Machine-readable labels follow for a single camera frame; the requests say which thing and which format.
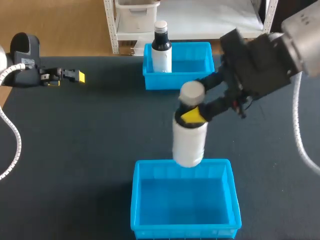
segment white cap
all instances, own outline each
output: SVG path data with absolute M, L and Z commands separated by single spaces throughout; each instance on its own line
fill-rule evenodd
M 158 34 L 164 34 L 168 31 L 168 24 L 166 21 L 156 21 L 154 23 L 154 31 Z
M 196 106 L 205 99 L 205 87 L 198 81 L 188 81 L 183 84 L 179 99 L 188 106 Z

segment white shelf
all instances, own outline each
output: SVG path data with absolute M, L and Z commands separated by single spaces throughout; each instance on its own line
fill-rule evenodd
M 157 19 L 167 21 L 171 40 L 219 39 L 235 28 L 244 38 L 256 38 L 264 28 L 251 0 L 161 0 Z M 115 27 L 120 41 L 154 37 L 153 32 L 123 32 L 121 16 Z

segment white cable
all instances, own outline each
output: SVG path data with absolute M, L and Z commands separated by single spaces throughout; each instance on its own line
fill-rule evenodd
M 26 65 L 24 63 L 19 63 L 16 65 L 12 65 L 11 67 L 7 68 L 6 70 L 4 70 L 1 75 L 0 75 L 0 86 L 2 85 L 3 81 L 5 80 L 5 78 L 12 72 L 17 71 L 17 70 L 24 70 L 26 69 Z M 16 152 L 15 152 L 15 156 L 14 159 L 12 161 L 12 163 L 10 164 L 10 166 L 7 168 L 7 170 L 5 170 L 1 175 L 0 175 L 0 180 L 4 179 L 11 171 L 12 169 L 16 166 L 20 154 L 21 154 L 21 148 L 22 148 L 22 141 L 21 141 L 21 136 L 20 133 L 18 131 L 18 129 L 16 128 L 16 126 L 9 120 L 9 118 L 7 118 L 7 116 L 5 115 L 4 111 L 2 111 L 2 108 L 0 106 L 0 117 L 4 120 L 4 122 L 6 124 L 8 124 L 8 126 L 11 128 L 11 130 L 14 132 L 15 138 L 16 138 Z
M 293 90 L 293 105 L 292 105 L 292 118 L 293 118 L 293 133 L 298 152 L 304 163 L 311 168 L 316 174 L 320 175 L 320 167 L 315 164 L 308 156 L 304 145 L 302 143 L 300 126 L 299 126 L 299 92 L 301 85 L 302 72 L 298 73 L 294 81 Z

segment dark table mat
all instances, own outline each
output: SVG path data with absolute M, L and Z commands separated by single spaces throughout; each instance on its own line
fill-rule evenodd
M 10 94 L 4 112 L 20 131 L 22 155 L 0 181 L 0 239 L 134 239 L 134 165 L 172 158 L 178 91 L 145 91 L 141 57 L 48 57 L 43 63 L 81 69 L 87 83 Z M 301 88 L 302 138 L 320 164 L 320 81 L 304 77 Z M 230 110 L 208 127 L 205 157 L 231 161 L 242 218 L 236 239 L 320 238 L 320 177 L 298 155 L 292 93 L 287 86 L 255 102 L 247 119 Z M 15 137 L 0 120 L 0 172 L 15 150 Z

